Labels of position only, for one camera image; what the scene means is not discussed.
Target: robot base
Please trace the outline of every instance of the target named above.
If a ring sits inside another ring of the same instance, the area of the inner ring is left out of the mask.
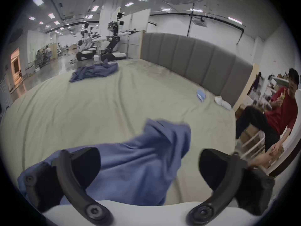
[[[85,59],[92,59],[93,55],[95,54],[96,54],[96,50],[86,50],[82,52],[77,52],[76,58],[78,61],[82,61],[82,57],[84,57]]]
[[[122,60],[126,59],[126,54],[118,51],[113,51],[111,53],[106,53],[101,56],[101,61],[104,61],[105,59],[107,59],[108,61]]]

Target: bed sheet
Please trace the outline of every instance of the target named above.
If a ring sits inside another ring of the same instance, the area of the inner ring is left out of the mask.
[[[235,147],[235,114],[214,102],[214,95],[170,70],[141,59],[119,61],[108,77],[70,83],[71,71],[35,86],[17,99],[0,125],[1,156],[17,177],[59,149],[118,143],[142,133],[147,118],[191,128],[190,150],[167,192],[166,205],[204,201],[211,189],[198,170],[199,154]],[[206,98],[197,98],[202,89]]]

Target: bed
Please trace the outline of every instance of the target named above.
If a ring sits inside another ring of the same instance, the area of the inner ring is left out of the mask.
[[[190,150],[165,204],[210,196],[198,171],[201,150],[230,154],[235,147],[235,113],[214,96],[233,106],[252,65],[208,42],[167,33],[144,33],[140,49],[139,59],[118,61],[115,74],[70,83],[70,71],[35,86],[7,109],[1,155],[16,186],[23,170],[57,150],[126,141],[142,132],[147,118],[161,118],[191,128]],[[203,103],[198,89],[206,94]]]

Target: red t-shirt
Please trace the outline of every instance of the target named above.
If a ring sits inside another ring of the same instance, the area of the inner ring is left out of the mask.
[[[269,125],[274,128],[279,135],[282,135],[286,126],[293,129],[297,115],[298,107],[295,99],[288,95],[288,88],[281,87],[271,98],[271,101],[277,100],[281,93],[285,91],[285,97],[281,107],[277,107],[272,111],[266,111],[265,116],[268,119]]]

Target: black pants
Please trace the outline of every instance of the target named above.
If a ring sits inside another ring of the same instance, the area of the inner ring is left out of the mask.
[[[236,136],[238,139],[242,132],[250,125],[257,127],[265,133],[265,151],[279,141],[280,136],[268,123],[264,114],[251,106],[247,106],[236,121]]]

